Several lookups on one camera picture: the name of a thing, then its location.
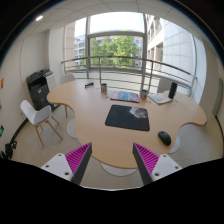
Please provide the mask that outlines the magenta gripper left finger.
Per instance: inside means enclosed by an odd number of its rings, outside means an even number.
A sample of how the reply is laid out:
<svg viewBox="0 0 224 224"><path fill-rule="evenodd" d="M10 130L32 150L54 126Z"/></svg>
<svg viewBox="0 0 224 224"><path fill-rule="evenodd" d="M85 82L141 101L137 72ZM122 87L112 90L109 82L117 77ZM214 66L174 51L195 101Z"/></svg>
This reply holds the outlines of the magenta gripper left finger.
<svg viewBox="0 0 224 224"><path fill-rule="evenodd" d="M92 154L92 143L82 145L67 154L57 153L42 169L79 185Z"/></svg>

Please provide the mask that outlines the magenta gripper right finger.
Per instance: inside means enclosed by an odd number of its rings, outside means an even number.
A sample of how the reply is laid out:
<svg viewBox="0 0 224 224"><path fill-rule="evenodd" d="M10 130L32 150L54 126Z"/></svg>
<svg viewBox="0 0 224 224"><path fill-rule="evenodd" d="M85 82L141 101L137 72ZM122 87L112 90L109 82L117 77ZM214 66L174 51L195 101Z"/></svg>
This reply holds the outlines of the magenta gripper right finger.
<svg viewBox="0 0 224 224"><path fill-rule="evenodd" d="M181 170L181 166L168 154L158 155L140 144L133 144L132 153L144 185Z"/></svg>

